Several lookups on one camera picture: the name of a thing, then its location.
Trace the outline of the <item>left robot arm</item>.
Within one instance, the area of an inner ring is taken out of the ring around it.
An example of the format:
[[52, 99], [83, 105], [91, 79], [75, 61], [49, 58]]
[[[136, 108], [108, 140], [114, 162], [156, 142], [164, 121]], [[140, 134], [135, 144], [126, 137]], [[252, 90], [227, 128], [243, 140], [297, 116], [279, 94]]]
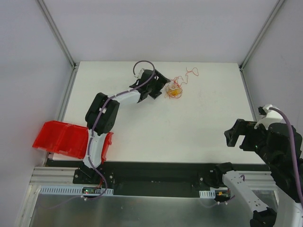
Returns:
[[106, 139], [110, 138], [110, 131], [115, 124], [119, 108], [139, 103], [147, 96], [156, 99], [169, 82], [170, 79], [157, 70], [141, 69], [137, 80], [128, 90], [112, 96], [103, 93], [95, 96], [85, 116], [88, 145], [82, 164], [75, 171], [78, 178], [74, 178], [74, 183], [98, 184], [103, 181], [97, 168], [105, 161], [105, 148], [108, 145]]

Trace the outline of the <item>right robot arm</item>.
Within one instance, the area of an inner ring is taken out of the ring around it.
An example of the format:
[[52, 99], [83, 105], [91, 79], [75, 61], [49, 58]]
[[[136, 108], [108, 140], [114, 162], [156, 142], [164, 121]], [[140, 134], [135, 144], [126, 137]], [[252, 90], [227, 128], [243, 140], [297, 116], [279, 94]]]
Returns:
[[237, 119], [231, 129], [224, 132], [226, 143], [234, 147], [240, 135], [244, 136], [240, 149], [255, 152], [269, 167], [279, 192], [278, 209], [274, 211], [262, 202], [246, 185], [232, 163], [215, 166], [205, 183], [213, 188], [226, 186], [250, 219], [251, 227], [301, 227], [303, 225], [302, 136], [285, 123], [275, 122], [265, 127]]

